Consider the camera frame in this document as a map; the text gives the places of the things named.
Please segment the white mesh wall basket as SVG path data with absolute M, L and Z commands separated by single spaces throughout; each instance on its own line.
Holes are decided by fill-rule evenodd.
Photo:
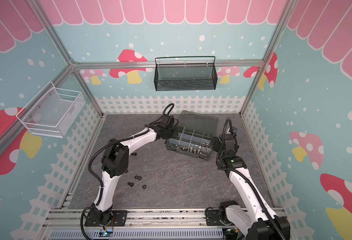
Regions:
M 63 138 L 85 106 L 83 93 L 57 88 L 52 82 L 40 92 L 16 118 L 33 135 Z

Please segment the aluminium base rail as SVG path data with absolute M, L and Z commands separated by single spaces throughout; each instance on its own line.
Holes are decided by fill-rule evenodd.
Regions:
M 82 209 L 51 210 L 43 223 L 45 229 L 79 229 Z M 213 214 L 206 208 L 131 208 L 124 217 L 109 227 L 115 229 L 139 228 L 207 228 L 207 216 Z

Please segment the grey compartment organizer box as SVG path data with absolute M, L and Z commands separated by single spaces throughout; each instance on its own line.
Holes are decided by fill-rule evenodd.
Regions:
M 212 141 L 215 137 L 219 119 L 183 110 L 178 120 L 178 135 L 168 139 L 165 146 L 175 144 L 199 149 L 201 151 L 199 159 L 208 161 L 211 156 Z M 210 141 L 211 148 L 202 147 L 203 140 Z

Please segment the black mesh wall basket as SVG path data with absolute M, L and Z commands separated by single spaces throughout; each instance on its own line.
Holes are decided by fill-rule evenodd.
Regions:
M 154 61 L 157 91 L 208 91 L 217 87 L 215 56 L 158 57 Z

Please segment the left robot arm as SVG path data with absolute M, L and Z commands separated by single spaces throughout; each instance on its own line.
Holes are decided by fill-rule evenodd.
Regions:
M 120 140 L 112 139 L 98 150 L 89 160 L 88 171 L 100 183 L 98 195 L 91 206 L 83 209 L 81 219 L 90 219 L 97 224 L 107 224 L 113 220 L 113 197 L 120 177 L 129 167 L 129 156 L 146 144 L 159 139 L 171 139 L 177 135 L 179 121 L 172 115 L 162 114 L 157 120 L 146 124 L 144 129 Z M 102 175 L 92 170 L 97 156 L 101 158 Z

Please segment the silver bolts cluster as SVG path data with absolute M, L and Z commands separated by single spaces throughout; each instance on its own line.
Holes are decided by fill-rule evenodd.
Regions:
M 169 144 L 166 147 L 170 151 L 175 151 L 180 154 L 188 155 L 191 157 L 199 158 L 201 151 L 199 149 L 195 149 L 193 147 L 185 147 L 181 145 Z

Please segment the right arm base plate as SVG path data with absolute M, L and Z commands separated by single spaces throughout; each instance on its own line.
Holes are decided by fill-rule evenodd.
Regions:
M 225 222 L 221 219 L 219 210 L 214 208 L 205 209 L 205 217 L 207 226 L 233 226 L 234 224 Z

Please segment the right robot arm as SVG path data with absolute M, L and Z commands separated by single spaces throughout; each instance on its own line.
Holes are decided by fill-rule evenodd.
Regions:
M 219 137 L 218 169 L 225 172 L 236 187 L 247 210 L 234 201 L 221 203 L 221 222 L 234 224 L 246 240 L 289 240 L 288 220 L 278 216 L 261 195 L 245 161 L 237 156 L 238 148 L 236 131 L 224 127 Z

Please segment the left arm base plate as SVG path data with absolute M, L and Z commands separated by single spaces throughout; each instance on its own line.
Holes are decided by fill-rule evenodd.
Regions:
M 127 220 L 127 211 L 98 209 L 91 210 L 85 218 L 86 227 L 124 227 Z

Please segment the silver nut pair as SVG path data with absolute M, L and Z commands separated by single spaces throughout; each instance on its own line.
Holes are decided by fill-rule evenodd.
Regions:
M 211 142 L 210 142 L 210 141 L 203 140 L 203 142 L 202 142 L 202 147 L 211 148 Z

